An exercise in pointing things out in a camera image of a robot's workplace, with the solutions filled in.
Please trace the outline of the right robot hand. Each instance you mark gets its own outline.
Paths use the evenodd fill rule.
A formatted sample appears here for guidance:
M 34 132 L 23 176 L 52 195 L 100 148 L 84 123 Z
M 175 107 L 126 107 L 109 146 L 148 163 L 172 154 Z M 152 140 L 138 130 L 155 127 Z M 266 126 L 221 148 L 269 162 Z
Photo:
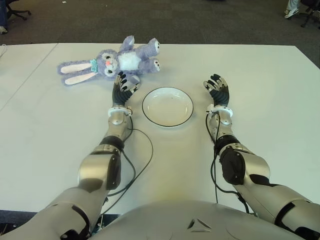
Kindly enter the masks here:
M 218 74 L 203 82 L 205 89 L 213 99 L 213 105 L 227 107 L 230 100 L 229 87 L 226 80 Z

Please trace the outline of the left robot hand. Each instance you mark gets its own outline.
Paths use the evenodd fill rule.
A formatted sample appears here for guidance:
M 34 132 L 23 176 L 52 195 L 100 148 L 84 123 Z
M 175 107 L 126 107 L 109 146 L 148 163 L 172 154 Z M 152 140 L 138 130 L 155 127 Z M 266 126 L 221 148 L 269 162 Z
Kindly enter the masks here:
M 112 106 L 125 106 L 130 97 L 139 89 L 141 83 L 136 75 L 119 72 L 113 83 Z

